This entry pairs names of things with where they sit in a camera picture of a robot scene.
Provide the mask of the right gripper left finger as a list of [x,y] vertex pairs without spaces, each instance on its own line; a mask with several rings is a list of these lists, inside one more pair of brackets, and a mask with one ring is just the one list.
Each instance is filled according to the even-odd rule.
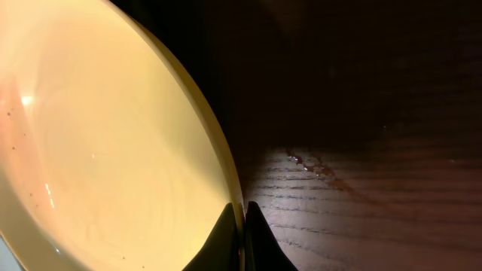
[[239,244],[233,205],[228,203],[206,242],[183,271],[239,271]]

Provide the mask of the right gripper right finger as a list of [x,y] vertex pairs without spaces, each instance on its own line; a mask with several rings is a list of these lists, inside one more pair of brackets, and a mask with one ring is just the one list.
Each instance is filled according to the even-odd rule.
[[254,201],[249,201],[246,212],[245,241],[246,271],[297,271]]

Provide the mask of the yellow plate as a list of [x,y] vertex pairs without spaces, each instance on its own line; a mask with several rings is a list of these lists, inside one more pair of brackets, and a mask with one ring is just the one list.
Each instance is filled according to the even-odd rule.
[[107,1],[1,3],[1,239],[26,270],[181,270],[243,198],[180,62]]

